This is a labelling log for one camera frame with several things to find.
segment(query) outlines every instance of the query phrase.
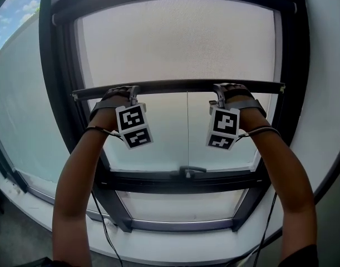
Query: sky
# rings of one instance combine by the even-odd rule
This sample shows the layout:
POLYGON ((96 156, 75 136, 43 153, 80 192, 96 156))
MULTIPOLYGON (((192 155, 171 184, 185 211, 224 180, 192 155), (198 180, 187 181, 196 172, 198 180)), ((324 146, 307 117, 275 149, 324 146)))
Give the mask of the sky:
POLYGON ((10 36, 28 20, 40 0, 6 0, 0 8, 0 48, 10 36))

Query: black and white marker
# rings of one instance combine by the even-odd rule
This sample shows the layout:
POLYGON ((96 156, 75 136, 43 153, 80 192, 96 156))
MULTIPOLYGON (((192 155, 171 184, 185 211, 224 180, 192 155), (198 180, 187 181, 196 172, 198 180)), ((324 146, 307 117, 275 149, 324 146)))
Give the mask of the black and white marker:
POLYGON ((239 135, 240 110, 211 107, 211 119, 206 145, 217 149, 231 150, 239 135))
POLYGON ((149 124, 145 115, 145 104, 139 103, 126 108, 116 108, 118 129, 128 149, 147 145, 153 142, 149 124))

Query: hand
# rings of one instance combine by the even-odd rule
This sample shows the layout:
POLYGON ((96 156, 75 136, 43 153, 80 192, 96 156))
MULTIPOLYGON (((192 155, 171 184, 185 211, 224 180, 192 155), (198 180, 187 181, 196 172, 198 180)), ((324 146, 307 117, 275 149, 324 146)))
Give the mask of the hand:
MULTIPOLYGON (((102 98, 102 100, 112 99, 117 103, 124 103, 124 105, 129 102, 130 92, 127 88, 116 88, 110 89, 102 98)), ((116 112, 115 108, 102 108, 97 111, 97 114, 94 116, 92 121, 89 123, 89 126, 97 126, 104 128, 108 131, 113 131, 118 128, 117 120, 116 120, 116 112)))
MULTIPOLYGON (((230 91, 233 89, 246 89, 244 85, 227 85, 223 86, 223 91, 230 91)), ((226 103, 238 102, 249 100, 251 97, 237 95, 232 98, 229 98, 226 103)), ((239 128, 248 132, 259 126, 270 126, 269 122, 264 118, 264 116, 260 113, 257 108, 246 108, 240 110, 240 121, 239 128)))

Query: black window frame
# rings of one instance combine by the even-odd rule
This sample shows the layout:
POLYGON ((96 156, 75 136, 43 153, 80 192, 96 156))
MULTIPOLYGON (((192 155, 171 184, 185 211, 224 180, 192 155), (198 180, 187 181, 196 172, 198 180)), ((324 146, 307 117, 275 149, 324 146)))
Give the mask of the black window frame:
MULTIPOLYGON (((94 97, 95 92, 98 97, 101 97, 107 88, 115 86, 85 89, 78 60, 77 32, 74 21, 95 11, 138 1, 141 0, 41 0, 39 32, 42 69, 53 114, 69 152, 74 149, 82 136, 90 114, 87 102, 78 102, 75 97, 76 99, 80 98, 81 93, 85 93, 88 97, 93 94, 94 97)), ((274 10, 275 30, 282 39, 281 43, 277 44, 282 48, 282 55, 278 57, 280 66, 275 68, 275 71, 280 73, 280 82, 284 83, 284 91, 266 93, 278 93, 272 125, 279 130, 283 140, 289 145, 298 123, 308 78, 309 30, 305 6, 299 2, 300 0, 236 1, 274 10)), ((260 81, 228 81, 243 83, 253 92, 260 92, 260 84, 264 83, 260 81)), ((203 82, 215 83, 218 80, 203 82)), ((182 90, 183 84, 177 85, 178 90, 182 90)), ((114 223, 127 232, 133 228, 154 231, 203 231, 231 228, 233 231, 237 231, 270 186, 262 160, 255 172, 196 173, 190 180, 181 179, 181 171, 178 171, 174 178, 173 172, 129 174, 112 171, 107 167, 110 165, 105 153, 102 152, 96 169, 94 186, 96 196, 114 223), (116 193, 116 190, 119 190, 178 194, 180 190, 181 193, 188 194, 239 189, 249 190, 233 218, 227 221, 221 220, 221 222, 212 221, 211 224, 205 226, 195 222, 164 224, 135 220, 127 212, 116 193)))

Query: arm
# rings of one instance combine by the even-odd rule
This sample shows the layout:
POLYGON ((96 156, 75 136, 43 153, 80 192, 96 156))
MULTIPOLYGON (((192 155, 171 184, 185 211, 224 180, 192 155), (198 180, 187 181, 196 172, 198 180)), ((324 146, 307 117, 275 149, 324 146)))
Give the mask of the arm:
MULTIPOLYGON (((243 110, 240 113, 240 122, 245 131, 269 125, 257 109, 243 110)), ((283 260, 299 249, 317 242, 316 207, 312 188, 302 164, 275 132, 263 132, 252 139, 282 203, 283 260)))
MULTIPOLYGON (((117 128, 115 109, 99 110, 90 126, 117 128)), ((72 266, 91 266, 86 210, 95 170, 107 135, 87 131, 68 158, 57 184, 52 219, 53 259, 72 266)))

